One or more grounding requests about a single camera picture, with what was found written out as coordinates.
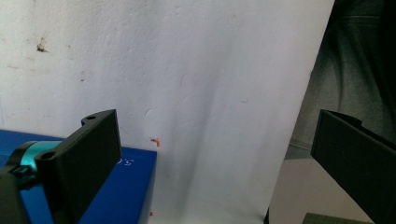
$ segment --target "white wall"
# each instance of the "white wall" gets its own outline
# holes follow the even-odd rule
[[[262,223],[331,7],[2,0],[0,128],[117,108],[121,142],[159,152],[150,223]]]

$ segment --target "teal component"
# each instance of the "teal component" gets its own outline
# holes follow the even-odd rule
[[[43,151],[47,151],[55,148],[61,143],[61,141],[43,141],[32,144],[22,156],[21,165],[30,165],[35,171],[35,156]]]

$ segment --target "white surface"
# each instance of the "white surface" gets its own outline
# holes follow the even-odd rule
[[[301,224],[306,213],[373,221],[313,159],[284,161],[271,201],[271,224]]]
[[[117,108],[121,142],[159,152],[150,223],[262,223],[331,8],[3,0],[0,128]]]

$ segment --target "red mark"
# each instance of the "red mark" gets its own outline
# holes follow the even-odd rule
[[[159,147],[161,145],[160,139],[158,138],[151,138],[151,140],[149,140],[150,142],[155,142],[157,144],[157,147]]]

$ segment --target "screw hole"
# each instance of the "screw hole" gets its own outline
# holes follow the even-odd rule
[[[44,153],[44,154],[41,156],[41,159],[42,159],[42,160],[49,160],[49,159],[51,159],[53,156],[55,156],[55,154],[56,154],[56,152],[54,152],[54,151]]]

